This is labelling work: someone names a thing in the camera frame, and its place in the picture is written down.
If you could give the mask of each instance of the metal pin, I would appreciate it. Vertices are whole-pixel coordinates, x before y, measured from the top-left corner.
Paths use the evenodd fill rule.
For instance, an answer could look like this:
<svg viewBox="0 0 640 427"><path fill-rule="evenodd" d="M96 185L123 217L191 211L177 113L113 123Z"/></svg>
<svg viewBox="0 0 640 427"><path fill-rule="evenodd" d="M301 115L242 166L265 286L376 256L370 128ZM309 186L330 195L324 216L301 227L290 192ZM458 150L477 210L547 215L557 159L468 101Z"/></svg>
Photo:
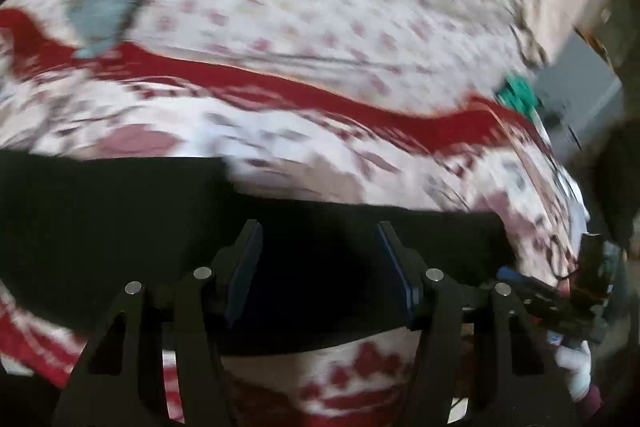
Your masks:
<svg viewBox="0 0 640 427"><path fill-rule="evenodd" d="M495 285L495 290L505 297L511 294L511 286L504 282L498 282L497 285Z"/></svg>
<svg viewBox="0 0 640 427"><path fill-rule="evenodd" d="M193 271L193 276L196 279L208 279L211 277L211 269L208 266L200 266Z"/></svg>
<svg viewBox="0 0 640 427"><path fill-rule="evenodd" d="M438 270L437 268L430 268L425 272L427 279L433 282L442 281L444 279L444 273L442 270Z"/></svg>
<svg viewBox="0 0 640 427"><path fill-rule="evenodd" d="M142 284L138 281L131 281L124 286L124 291L126 291L129 295L135 295L140 290L142 290Z"/></svg>

